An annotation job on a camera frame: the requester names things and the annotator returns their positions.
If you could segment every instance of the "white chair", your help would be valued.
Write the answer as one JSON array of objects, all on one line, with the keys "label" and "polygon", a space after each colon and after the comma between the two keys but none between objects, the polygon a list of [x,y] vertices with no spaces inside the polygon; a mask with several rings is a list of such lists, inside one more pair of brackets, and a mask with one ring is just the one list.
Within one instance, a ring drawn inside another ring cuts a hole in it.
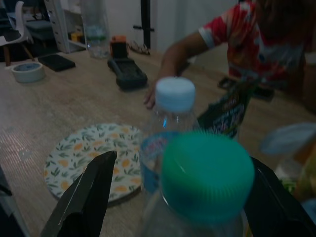
[{"label": "white chair", "polygon": [[[23,18],[23,7],[24,2],[18,1],[15,5],[15,16],[16,16],[16,27],[15,30],[16,32],[13,32],[13,34],[4,34],[4,36],[0,37],[0,46],[3,46],[3,51],[4,51],[4,58],[5,58],[5,65],[10,66],[10,52],[9,52],[9,47],[7,46],[8,44],[13,44],[13,43],[21,43],[23,49],[29,56],[29,58],[34,61],[34,58],[30,51],[27,49],[27,47],[23,44],[24,41],[30,40],[33,41],[31,34],[29,33],[28,29],[25,26],[25,21]],[[14,35],[14,39],[9,39],[9,41],[6,40],[6,36],[9,35]]]}]

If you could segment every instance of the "round plate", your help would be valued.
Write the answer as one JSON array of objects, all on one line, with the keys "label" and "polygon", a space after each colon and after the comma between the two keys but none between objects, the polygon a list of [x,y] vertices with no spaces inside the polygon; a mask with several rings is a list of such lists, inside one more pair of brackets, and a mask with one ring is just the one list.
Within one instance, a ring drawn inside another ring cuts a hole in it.
[{"label": "round plate", "polygon": [[62,140],[50,153],[44,168],[48,189],[58,198],[98,155],[117,151],[109,202],[123,198],[140,186],[140,130],[130,125],[97,124]]},{"label": "round plate", "polygon": [[262,141],[260,151],[267,155],[289,154],[299,150],[316,134],[316,123],[282,127]]}]

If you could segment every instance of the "person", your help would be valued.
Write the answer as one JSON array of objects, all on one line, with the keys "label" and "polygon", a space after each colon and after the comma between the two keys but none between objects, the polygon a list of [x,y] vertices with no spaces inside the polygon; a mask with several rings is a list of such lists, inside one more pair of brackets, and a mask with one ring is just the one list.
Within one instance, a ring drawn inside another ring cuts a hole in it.
[{"label": "person", "polygon": [[256,0],[235,5],[164,54],[160,71],[144,98],[155,104],[155,84],[177,76],[186,61],[224,42],[228,43],[229,75],[262,78],[262,83],[300,93],[304,53],[311,50],[316,0]]}]

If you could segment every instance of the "plastic water bottle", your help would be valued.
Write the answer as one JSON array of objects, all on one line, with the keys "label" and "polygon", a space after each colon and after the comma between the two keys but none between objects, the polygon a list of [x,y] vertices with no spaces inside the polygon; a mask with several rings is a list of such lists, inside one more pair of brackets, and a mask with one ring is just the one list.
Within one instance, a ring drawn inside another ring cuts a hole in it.
[{"label": "plastic water bottle", "polygon": [[202,132],[176,137],[165,149],[161,187],[136,237],[242,237],[254,174],[236,141]]},{"label": "plastic water bottle", "polygon": [[195,86],[185,78],[164,78],[156,85],[156,106],[143,129],[140,149],[142,189],[145,204],[159,187],[165,145],[179,133],[198,127],[193,113]]},{"label": "plastic water bottle", "polygon": [[93,58],[109,56],[110,34],[104,0],[81,0],[81,15],[89,54]]}]

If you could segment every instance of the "masking tape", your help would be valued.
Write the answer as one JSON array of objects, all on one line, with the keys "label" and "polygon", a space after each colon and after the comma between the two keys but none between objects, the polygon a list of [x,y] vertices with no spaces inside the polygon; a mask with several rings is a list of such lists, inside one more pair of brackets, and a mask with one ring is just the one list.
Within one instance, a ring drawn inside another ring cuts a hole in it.
[{"label": "masking tape", "polygon": [[35,82],[45,77],[44,67],[38,62],[17,65],[11,71],[17,82],[20,83]]}]

